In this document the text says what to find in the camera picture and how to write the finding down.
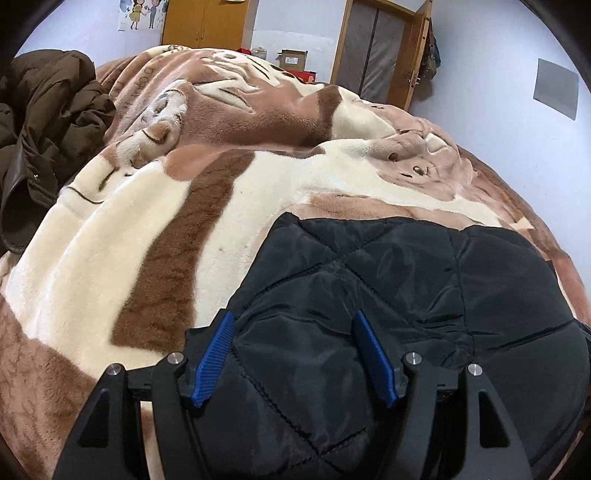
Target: brown jacket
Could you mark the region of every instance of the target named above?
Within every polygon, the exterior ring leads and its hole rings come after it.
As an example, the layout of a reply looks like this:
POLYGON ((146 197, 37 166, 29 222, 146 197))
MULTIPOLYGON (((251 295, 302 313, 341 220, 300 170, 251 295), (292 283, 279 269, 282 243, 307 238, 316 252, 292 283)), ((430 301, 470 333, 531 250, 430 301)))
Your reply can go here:
POLYGON ((0 239, 22 253, 60 188, 103 146, 115 106, 78 52, 38 50, 0 79, 0 239))

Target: white wall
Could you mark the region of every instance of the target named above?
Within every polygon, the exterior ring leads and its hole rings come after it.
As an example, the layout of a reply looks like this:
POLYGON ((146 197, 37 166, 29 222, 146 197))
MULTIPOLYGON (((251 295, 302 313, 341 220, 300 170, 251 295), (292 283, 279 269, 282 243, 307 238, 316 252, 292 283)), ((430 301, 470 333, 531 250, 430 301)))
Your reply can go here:
POLYGON ((591 94, 575 121, 533 99, 538 58, 576 71, 518 0, 435 0, 441 68, 411 113, 441 125, 547 223, 591 291, 591 94))
POLYGON ((160 45, 157 30, 118 31, 118 9, 119 0, 64 0, 18 54, 41 48, 79 50, 98 66, 160 45))
POLYGON ((308 50, 306 70, 318 82, 330 81, 346 0, 259 0, 252 47, 268 51, 279 65, 284 48, 308 50))

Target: plush blanket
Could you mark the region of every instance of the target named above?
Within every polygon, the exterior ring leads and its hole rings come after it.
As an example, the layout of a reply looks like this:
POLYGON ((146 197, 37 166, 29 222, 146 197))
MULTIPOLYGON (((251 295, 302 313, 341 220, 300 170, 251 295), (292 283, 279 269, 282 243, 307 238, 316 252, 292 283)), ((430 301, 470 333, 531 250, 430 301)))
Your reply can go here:
POLYGON ((181 349, 285 211, 514 229, 591 322, 542 220, 429 121, 226 50, 156 47, 98 79, 117 107, 108 146, 62 189, 24 254, 0 262, 0 432, 35 480, 51 476, 103 370, 181 349))

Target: black quilted jacket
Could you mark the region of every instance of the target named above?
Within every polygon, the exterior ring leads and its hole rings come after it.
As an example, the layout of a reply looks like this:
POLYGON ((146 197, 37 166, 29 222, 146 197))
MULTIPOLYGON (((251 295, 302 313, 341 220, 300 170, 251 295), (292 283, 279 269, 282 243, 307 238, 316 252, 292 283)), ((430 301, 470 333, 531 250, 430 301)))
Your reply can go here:
MULTIPOLYGON (((482 365, 536 476, 562 457, 586 399, 582 332, 513 231, 286 213, 228 308, 236 336, 194 421, 214 478, 373 477, 401 411, 370 385, 351 335, 359 309, 433 364, 482 365)), ((444 405, 437 418, 453 428, 444 405)))

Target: wooden door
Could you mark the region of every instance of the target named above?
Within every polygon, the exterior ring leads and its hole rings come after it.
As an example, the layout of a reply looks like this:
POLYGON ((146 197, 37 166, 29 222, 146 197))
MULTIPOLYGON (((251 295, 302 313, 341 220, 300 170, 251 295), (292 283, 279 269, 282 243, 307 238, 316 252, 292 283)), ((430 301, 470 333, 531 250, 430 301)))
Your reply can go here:
POLYGON ((228 0, 208 0, 199 46, 201 48, 227 48, 237 50, 242 47, 242 37, 248 29, 248 19, 257 2, 228 0))
POLYGON ((427 41, 432 6, 433 0, 427 0, 404 25, 400 52, 388 92, 388 103, 406 111, 418 83, 418 70, 427 41))
POLYGON ((208 0, 169 0, 162 43, 198 48, 208 0))

